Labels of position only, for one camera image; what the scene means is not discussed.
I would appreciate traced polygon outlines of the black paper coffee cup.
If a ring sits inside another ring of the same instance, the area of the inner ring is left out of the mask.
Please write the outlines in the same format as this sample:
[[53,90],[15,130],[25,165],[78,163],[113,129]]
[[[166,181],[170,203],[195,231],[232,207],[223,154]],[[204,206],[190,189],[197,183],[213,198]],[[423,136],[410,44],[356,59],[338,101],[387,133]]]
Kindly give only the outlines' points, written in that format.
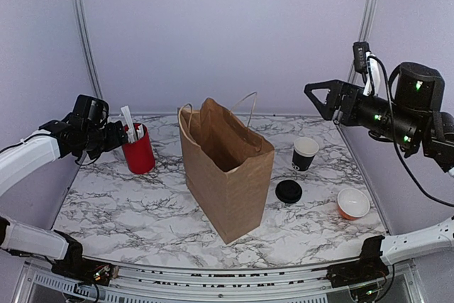
[[319,151],[318,143],[307,137],[299,137],[294,141],[292,167],[296,171],[307,171]]

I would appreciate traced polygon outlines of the brown cardboard box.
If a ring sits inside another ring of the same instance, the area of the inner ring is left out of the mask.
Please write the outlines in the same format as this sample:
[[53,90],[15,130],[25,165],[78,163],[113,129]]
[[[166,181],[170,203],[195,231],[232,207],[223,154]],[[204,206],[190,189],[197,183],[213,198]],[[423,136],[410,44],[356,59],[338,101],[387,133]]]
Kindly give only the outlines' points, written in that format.
[[177,119],[186,185],[229,244],[261,224],[275,148],[212,98],[181,106]]

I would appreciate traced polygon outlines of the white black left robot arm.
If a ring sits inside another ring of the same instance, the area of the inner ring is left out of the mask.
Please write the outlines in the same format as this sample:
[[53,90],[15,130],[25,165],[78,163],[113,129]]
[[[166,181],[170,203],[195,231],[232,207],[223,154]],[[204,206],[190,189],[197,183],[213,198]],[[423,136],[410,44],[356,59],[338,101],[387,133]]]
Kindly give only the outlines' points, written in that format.
[[110,264],[88,260],[79,241],[52,229],[70,175],[68,166],[51,163],[68,155],[96,160],[125,142],[120,122],[50,121],[1,150],[1,249],[18,257],[40,256],[59,275],[108,281]]

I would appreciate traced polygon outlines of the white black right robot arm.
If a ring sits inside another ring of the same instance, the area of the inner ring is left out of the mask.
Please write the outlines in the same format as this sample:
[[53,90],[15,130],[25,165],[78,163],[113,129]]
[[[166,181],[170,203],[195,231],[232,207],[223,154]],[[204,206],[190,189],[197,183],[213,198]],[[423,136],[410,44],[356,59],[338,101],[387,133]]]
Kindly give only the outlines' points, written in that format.
[[305,94],[320,115],[340,126],[363,171],[389,234],[365,240],[357,260],[328,269],[334,287],[375,279],[398,263],[415,260],[423,282],[437,292],[453,289],[453,203],[425,190],[453,169],[453,118],[410,111],[340,80],[308,84]]

